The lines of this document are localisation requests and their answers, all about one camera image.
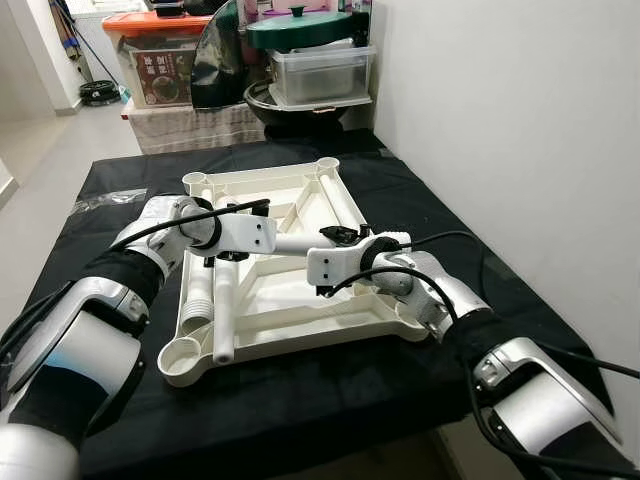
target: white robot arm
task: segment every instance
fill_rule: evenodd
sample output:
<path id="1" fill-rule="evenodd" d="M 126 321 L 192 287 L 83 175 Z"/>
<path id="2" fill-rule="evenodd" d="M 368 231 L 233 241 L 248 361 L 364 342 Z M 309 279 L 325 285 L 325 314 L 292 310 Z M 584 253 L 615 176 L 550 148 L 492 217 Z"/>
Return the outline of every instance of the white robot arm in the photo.
<path id="1" fill-rule="evenodd" d="M 39 323 L 22 347 L 16 332 L 26 329 L 10 329 L 0 342 L 0 360 L 18 353 L 0 411 L 0 478 L 79 475 L 83 439 L 117 420 L 141 378 L 145 364 L 137 336 L 185 249 L 205 258 L 226 252 L 306 256 L 308 281 L 319 294 L 332 295 L 345 279 L 373 284 L 403 302 L 440 342 L 462 345 L 465 325 L 492 321 L 490 307 L 432 255 L 402 247 L 407 234 L 369 235 L 366 228 L 342 227 L 317 235 L 277 234 L 265 203 L 214 215 L 210 205 L 191 197 L 154 197 L 80 280 L 21 319 L 27 326 Z M 240 207 L 252 211 L 232 213 Z M 540 454 L 587 425 L 603 440 L 599 448 L 615 453 L 606 458 L 636 478 L 638 472 L 619 453 L 613 418 L 584 386 L 529 339 L 485 343 L 478 350 L 484 358 L 468 359 L 477 364 L 473 381 L 485 390 L 508 383 L 525 365 L 538 367 L 494 407 L 494 432 L 524 452 Z"/>

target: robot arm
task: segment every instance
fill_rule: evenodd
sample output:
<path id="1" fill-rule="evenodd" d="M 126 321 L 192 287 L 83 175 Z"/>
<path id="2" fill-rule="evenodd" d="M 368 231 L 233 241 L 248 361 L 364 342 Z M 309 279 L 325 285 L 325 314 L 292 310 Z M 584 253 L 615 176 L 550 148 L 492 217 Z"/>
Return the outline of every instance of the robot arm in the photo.
<path id="1" fill-rule="evenodd" d="M 120 246 L 123 239 L 127 242 L 131 235 L 148 227 L 206 211 L 187 196 L 155 197 L 114 245 Z M 433 279 L 451 300 L 460 322 L 491 315 L 489 306 L 465 284 L 450 277 L 432 255 L 399 249 L 401 242 L 409 240 L 407 234 L 369 236 L 366 229 L 354 232 L 329 227 L 318 235 L 281 235 L 276 233 L 275 221 L 263 215 L 265 212 L 252 213 L 175 225 L 127 242 L 123 249 L 113 248 L 91 262 L 82 279 L 52 309 L 35 312 L 41 324 L 15 357 L 7 384 L 10 397 L 0 412 L 1 478 L 77 476 L 82 440 L 117 420 L 142 376 L 145 364 L 137 337 L 149 323 L 149 307 L 158 290 L 180 264 L 185 249 L 202 257 L 223 252 L 306 255 L 308 281 L 319 293 L 354 273 L 401 266 Z M 361 281 L 393 295 L 439 341 L 447 341 L 447 332 L 453 326 L 451 316 L 442 298 L 425 282 L 406 273 L 374 274 Z M 608 441 L 618 441 L 613 419 L 604 407 L 548 357 L 541 356 L 541 351 L 530 350 L 528 357 L 514 357 L 510 364 L 504 360 L 513 350 L 510 345 L 493 347 L 495 350 L 476 369 L 476 379 L 485 387 L 511 375 L 518 368 L 516 364 L 535 361 L 551 366 L 555 376 L 547 372 L 543 378 L 560 385 L 552 388 L 549 381 L 536 376 L 495 407 L 500 425 L 521 447 L 540 452 L 567 431 L 557 428 L 547 429 L 544 435 L 535 433 L 541 431 L 538 420 L 545 413 L 526 399 L 543 390 L 553 396 L 551 403 L 556 397 L 574 401 L 577 417 L 595 418 L 598 432 Z M 491 376 L 493 370 L 486 368 L 487 361 L 499 374 Z M 538 420 L 523 421 L 529 416 Z M 556 417 L 549 418 L 556 422 Z M 544 440 L 528 440 L 539 436 Z"/>

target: clear plastic container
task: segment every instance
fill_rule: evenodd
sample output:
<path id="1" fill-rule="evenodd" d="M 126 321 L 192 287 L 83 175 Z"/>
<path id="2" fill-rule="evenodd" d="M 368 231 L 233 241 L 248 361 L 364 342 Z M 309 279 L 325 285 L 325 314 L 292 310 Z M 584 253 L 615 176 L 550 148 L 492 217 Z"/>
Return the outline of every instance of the clear plastic container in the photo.
<path id="1" fill-rule="evenodd" d="M 120 13 L 102 28 L 116 52 L 136 108 L 191 105 L 191 68 L 210 16 L 159 18 Z"/>
<path id="2" fill-rule="evenodd" d="M 375 47 L 269 54 L 275 87 L 289 105 L 368 96 Z"/>

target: white plastic tray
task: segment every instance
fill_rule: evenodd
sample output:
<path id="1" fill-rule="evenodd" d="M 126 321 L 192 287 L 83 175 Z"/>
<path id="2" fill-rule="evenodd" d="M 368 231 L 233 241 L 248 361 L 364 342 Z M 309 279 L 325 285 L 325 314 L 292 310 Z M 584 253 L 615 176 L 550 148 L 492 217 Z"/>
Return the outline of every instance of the white plastic tray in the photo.
<path id="1" fill-rule="evenodd" d="M 334 158 L 315 163 L 214 175 L 189 174 L 191 195 L 241 203 L 271 199 L 270 217 L 282 233 L 317 233 L 322 227 L 366 223 L 338 175 Z M 173 386 L 193 384 L 213 360 L 213 327 L 183 331 L 179 319 L 193 259 L 184 258 L 176 332 L 158 355 L 158 368 Z M 397 302 L 354 285 L 326 299 L 306 281 L 304 257 L 251 255 L 240 262 L 234 302 L 233 363 L 382 335 L 421 341 L 427 330 L 400 314 Z"/>

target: table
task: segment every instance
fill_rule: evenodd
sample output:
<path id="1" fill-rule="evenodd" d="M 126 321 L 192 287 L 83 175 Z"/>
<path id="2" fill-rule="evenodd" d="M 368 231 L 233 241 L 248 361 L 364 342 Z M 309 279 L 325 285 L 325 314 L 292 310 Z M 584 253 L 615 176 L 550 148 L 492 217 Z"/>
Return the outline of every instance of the table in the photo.
<path id="1" fill-rule="evenodd" d="M 57 288 L 137 218 L 143 202 L 96 206 L 108 192 L 147 189 L 147 198 L 182 192 L 193 171 L 228 172 L 312 162 L 336 156 L 340 175 L 374 231 L 406 230 L 414 238 L 464 224 L 370 131 L 298 138 L 193 152 L 97 162 L 78 196 L 93 205 L 71 215 L 31 300 Z M 464 238 L 430 251 L 475 288 L 477 250 Z M 486 289 L 496 312 L 519 334 L 590 354 L 586 344 L 494 254 Z M 326 462 L 374 443 L 460 420 L 469 412 L 462 371 L 451 345 L 384 337 L 214 369 L 175 389 L 155 368 L 175 328 L 176 272 L 151 308 L 141 341 L 149 367 L 121 420 L 89 438 L 86 478 L 187 478 L 206 472 L 267 477 Z M 597 370 L 557 358 L 611 408 Z"/>

